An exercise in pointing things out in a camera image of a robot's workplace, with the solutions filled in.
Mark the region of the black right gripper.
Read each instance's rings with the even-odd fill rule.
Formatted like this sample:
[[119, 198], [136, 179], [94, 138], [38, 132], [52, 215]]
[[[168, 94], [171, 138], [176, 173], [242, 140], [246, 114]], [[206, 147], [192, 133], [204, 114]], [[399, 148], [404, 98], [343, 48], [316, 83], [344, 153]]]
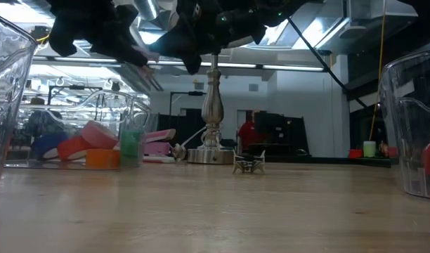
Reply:
[[[193, 22], [215, 27], [215, 39], [222, 46], [259, 43], [266, 27], [279, 25], [306, 4], [306, 0], [179, 0], [179, 14]], [[152, 52], [180, 59], [189, 74], [200, 70], [201, 55], [211, 53], [207, 40], [188, 19], [149, 45]]]

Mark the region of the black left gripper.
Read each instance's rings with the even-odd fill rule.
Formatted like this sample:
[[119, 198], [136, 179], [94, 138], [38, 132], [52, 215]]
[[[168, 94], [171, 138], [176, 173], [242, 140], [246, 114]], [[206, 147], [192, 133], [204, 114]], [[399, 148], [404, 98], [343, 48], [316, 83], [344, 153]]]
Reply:
[[135, 46], [130, 28], [138, 11], [130, 4], [112, 0], [48, 0], [55, 21], [49, 34], [51, 48], [60, 56], [76, 53], [74, 41], [86, 40], [99, 53], [137, 67], [148, 58]]

